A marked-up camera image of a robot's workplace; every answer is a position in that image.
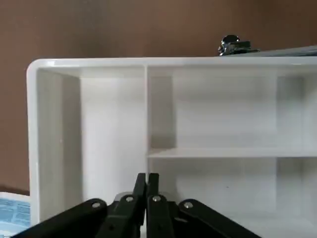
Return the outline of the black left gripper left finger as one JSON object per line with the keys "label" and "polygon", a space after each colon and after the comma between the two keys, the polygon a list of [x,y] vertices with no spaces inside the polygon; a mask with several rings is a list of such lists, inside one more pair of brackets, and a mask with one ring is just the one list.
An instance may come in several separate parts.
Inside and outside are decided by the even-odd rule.
{"label": "black left gripper left finger", "polygon": [[138,238],[145,215],[146,175],[132,193],[108,205],[89,199],[18,234],[17,238]]}

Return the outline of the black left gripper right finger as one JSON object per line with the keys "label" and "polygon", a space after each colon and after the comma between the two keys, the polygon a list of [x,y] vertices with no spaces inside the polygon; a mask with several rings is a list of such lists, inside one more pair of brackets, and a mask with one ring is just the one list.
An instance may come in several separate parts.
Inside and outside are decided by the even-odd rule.
{"label": "black left gripper right finger", "polygon": [[150,173],[147,185],[149,238],[258,238],[254,232],[195,199],[179,203],[159,192],[159,174]]}

